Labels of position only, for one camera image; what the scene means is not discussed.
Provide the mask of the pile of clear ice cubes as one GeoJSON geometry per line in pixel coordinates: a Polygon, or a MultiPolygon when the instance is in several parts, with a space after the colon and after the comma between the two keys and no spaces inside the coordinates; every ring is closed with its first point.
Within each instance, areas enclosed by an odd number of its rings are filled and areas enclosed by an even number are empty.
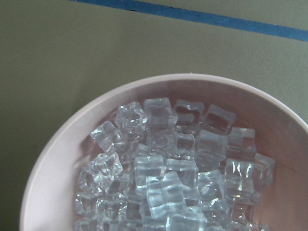
{"type": "Polygon", "coordinates": [[[267,231],[253,221],[275,162],[217,105],[168,98],[118,107],[90,133],[101,148],[77,179],[76,231],[267,231]]]}

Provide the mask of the pink bowl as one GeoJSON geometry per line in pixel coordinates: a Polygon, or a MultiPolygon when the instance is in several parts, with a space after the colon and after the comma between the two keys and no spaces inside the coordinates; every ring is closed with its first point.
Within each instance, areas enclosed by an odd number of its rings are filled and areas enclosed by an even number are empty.
{"type": "Polygon", "coordinates": [[[258,151],[275,162],[254,221],[273,231],[308,228],[308,126],[283,103],[242,82],[202,74],[170,74],[109,91],[75,113],[41,152],[23,197],[20,230],[71,231],[77,174],[99,151],[89,134],[121,104],[147,98],[214,103],[256,130],[258,151]]]}

